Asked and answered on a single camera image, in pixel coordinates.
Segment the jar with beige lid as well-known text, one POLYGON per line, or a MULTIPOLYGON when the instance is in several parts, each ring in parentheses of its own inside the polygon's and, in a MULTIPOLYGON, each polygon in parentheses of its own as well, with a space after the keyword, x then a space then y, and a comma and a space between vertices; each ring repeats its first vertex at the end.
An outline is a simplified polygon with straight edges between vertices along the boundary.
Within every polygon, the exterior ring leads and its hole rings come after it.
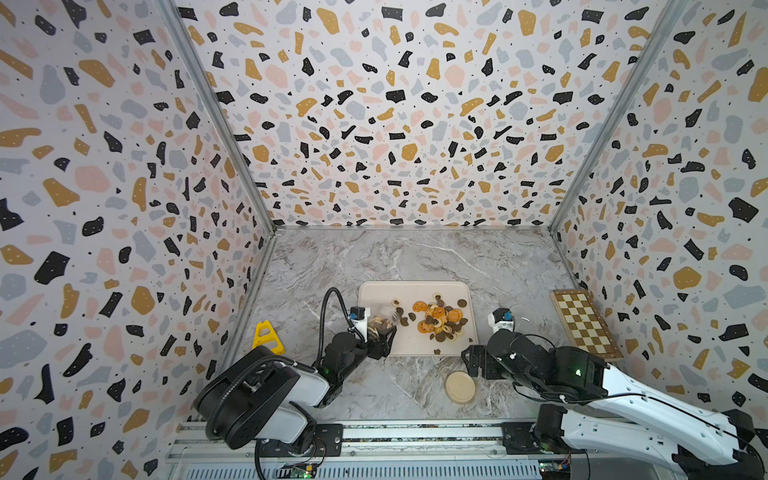
POLYGON ((372 316, 367 321, 367 333, 370 339, 386 337, 395 332, 402 320, 402 313, 392 305, 373 307, 372 316))

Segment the round beige jar lid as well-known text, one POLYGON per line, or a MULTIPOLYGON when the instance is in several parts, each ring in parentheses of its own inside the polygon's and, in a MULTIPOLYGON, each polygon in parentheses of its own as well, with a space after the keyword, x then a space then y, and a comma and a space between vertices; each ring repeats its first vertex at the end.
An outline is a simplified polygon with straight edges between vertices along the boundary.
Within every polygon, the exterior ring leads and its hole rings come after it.
POLYGON ((450 373, 444 383, 447 397, 456 404, 468 404, 476 395, 476 384, 466 372, 455 371, 450 373))

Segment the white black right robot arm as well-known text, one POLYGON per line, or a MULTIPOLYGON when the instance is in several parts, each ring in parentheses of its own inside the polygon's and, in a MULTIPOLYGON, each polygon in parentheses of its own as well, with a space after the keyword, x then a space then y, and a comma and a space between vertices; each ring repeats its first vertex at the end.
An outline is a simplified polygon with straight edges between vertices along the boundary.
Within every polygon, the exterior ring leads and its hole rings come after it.
POLYGON ((461 358, 471 377, 534 391, 531 424, 502 426, 508 453, 621 454, 689 479, 761 479, 751 416, 701 409, 632 378, 572 346, 544 347, 537 335, 501 329, 461 358))

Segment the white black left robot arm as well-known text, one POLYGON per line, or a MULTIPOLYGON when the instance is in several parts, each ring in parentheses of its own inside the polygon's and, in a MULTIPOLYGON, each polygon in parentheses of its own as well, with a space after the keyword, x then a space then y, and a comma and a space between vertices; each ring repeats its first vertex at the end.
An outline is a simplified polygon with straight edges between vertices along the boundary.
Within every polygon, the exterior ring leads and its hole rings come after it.
POLYGON ((344 381, 370 358, 389 355, 397 327, 378 317, 357 332, 336 334, 319 364, 310 367, 259 346, 216 377, 198 394, 194 409, 206 422, 206 437, 233 449, 256 441, 273 456, 300 455, 341 433, 320 425, 308 409, 329 405, 344 381))

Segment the pile of poured cookies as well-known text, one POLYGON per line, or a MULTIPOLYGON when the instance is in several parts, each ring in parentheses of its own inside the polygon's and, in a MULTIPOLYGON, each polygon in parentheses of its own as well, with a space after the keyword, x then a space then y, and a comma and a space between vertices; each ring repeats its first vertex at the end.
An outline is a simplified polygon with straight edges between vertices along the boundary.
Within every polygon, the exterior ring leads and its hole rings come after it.
POLYGON ((415 301, 402 325, 415 325, 419 333, 435 342, 455 341, 467 332, 469 313, 466 298, 448 298, 435 293, 431 299, 415 301))

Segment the cream rectangular tray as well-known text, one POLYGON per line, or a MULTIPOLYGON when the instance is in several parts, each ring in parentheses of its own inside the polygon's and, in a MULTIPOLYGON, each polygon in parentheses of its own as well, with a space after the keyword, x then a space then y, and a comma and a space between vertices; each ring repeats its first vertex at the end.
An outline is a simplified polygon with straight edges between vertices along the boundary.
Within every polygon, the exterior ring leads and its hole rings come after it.
POLYGON ((392 344, 393 356, 458 356, 479 340, 469 287, 458 281, 369 281, 358 291, 359 304, 363 307, 392 305, 402 313, 402 320, 392 344), (415 325, 402 325, 403 318, 418 300, 431 299, 435 293, 448 298, 466 298, 470 313, 467 332, 455 341, 435 342, 417 331, 415 325))

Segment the wooden chessboard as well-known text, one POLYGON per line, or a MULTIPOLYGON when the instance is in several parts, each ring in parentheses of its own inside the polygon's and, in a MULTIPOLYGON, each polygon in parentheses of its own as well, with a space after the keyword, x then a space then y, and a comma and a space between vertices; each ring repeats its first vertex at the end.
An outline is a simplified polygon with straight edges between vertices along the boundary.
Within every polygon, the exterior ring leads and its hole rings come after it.
POLYGON ((607 362, 616 362, 623 358, 589 291, 553 290, 550 298, 572 346, 607 362))

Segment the yellow triangular toy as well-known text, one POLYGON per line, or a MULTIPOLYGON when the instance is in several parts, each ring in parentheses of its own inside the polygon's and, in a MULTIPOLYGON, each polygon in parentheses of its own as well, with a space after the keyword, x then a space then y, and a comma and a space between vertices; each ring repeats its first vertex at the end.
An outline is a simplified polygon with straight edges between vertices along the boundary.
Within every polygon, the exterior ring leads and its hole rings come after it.
POLYGON ((265 346, 276 355, 283 355, 286 350, 277 332, 269 320, 258 322, 255 328, 252 348, 265 346))

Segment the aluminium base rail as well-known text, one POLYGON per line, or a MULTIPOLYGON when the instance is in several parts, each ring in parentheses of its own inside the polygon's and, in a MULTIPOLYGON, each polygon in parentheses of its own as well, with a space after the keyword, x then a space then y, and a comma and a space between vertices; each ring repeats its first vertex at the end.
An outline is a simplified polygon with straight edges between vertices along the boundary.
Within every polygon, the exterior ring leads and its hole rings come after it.
POLYGON ((232 450, 185 423, 167 457, 168 479, 663 479, 621 454, 548 453, 524 439, 529 420, 329 421, 308 449, 267 440, 232 450))

